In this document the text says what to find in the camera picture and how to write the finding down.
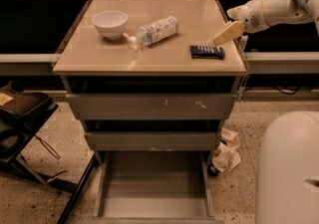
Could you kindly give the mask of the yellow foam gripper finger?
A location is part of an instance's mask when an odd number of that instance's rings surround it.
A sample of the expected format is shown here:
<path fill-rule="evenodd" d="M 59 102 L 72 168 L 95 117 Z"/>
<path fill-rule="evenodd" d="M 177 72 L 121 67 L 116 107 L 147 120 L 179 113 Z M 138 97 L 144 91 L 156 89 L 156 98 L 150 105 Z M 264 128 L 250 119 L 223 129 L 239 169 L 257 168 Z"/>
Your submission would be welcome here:
<path fill-rule="evenodd" d="M 218 33 L 216 33 L 212 42 L 214 46 L 220 46 L 224 43 L 237 39 L 245 32 L 245 24 L 241 21 L 228 22 Z"/>

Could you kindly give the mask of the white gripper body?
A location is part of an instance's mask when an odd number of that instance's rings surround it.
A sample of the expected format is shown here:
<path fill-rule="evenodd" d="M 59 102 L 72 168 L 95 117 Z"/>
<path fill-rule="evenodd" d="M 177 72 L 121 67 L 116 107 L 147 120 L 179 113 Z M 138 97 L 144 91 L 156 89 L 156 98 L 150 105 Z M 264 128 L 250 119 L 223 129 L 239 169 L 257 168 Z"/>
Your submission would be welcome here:
<path fill-rule="evenodd" d="M 264 0 L 250 0 L 247 3 L 227 10 L 229 18 L 240 21 L 246 33 L 257 33 L 269 28 L 263 9 Z"/>

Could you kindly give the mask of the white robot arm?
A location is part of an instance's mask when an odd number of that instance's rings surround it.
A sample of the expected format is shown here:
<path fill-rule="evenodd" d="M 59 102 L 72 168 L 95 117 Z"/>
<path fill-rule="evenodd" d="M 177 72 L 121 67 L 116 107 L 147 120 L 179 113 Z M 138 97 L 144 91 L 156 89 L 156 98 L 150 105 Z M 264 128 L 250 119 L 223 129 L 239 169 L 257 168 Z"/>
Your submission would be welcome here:
<path fill-rule="evenodd" d="M 230 8 L 228 22 L 212 39 L 213 47 L 241 37 L 244 33 L 257 33 L 279 24 L 314 22 L 319 30 L 319 0 L 250 0 Z"/>

